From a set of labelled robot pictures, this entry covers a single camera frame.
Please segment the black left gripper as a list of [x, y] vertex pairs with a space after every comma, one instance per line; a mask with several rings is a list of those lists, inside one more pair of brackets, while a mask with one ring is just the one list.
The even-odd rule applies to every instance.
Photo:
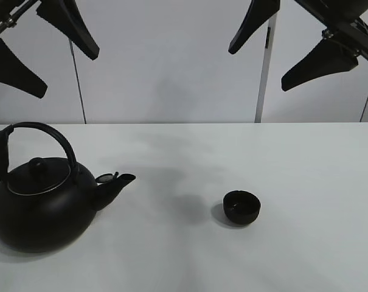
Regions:
[[[20, 17], [37, 2], [37, 0], [0, 1], [0, 34], [15, 27]], [[95, 60], [99, 56], [100, 48], [85, 25], [75, 1], [41, 1], [36, 13], [66, 35], [88, 58]], [[47, 91], [46, 83], [26, 67], [1, 38], [0, 83], [39, 99], [42, 99]]]

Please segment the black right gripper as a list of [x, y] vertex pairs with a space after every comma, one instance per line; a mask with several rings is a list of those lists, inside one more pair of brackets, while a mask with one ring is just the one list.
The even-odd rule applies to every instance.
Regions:
[[283, 91], [326, 75], [349, 72], [358, 66], [356, 56], [368, 61], [368, 25], [361, 19], [368, 11], [368, 0], [297, 3], [325, 29], [323, 40], [282, 77]]

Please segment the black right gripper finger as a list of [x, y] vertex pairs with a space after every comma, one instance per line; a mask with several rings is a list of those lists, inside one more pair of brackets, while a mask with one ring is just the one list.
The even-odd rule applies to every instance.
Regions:
[[252, 34], [280, 9], [280, 0], [252, 0], [228, 52], [236, 54]]

